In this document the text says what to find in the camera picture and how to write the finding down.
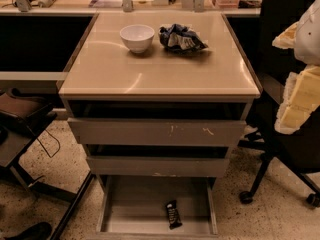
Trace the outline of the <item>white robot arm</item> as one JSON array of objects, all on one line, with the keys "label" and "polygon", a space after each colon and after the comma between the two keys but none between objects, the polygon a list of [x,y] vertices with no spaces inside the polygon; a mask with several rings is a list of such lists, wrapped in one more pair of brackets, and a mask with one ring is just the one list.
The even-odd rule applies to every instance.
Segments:
[{"label": "white robot arm", "polygon": [[320,106],[320,0],[315,0],[272,45],[292,49],[294,57],[306,64],[300,73],[289,73],[274,125],[277,132],[292,134]]}]

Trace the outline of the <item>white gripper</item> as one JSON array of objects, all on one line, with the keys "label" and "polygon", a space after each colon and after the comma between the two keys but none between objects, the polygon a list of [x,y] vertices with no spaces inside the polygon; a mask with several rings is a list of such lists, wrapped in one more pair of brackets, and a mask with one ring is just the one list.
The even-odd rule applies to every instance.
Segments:
[{"label": "white gripper", "polygon": [[295,58],[306,65],[300,73],[290,72],[286,79],[274,123],[281,134],[298,131],[320,105],[319,45],[305,44],[317,40],[318,34],[311,29],[303,33],[295,22],[272,41],[276,48],[293,49]]}]

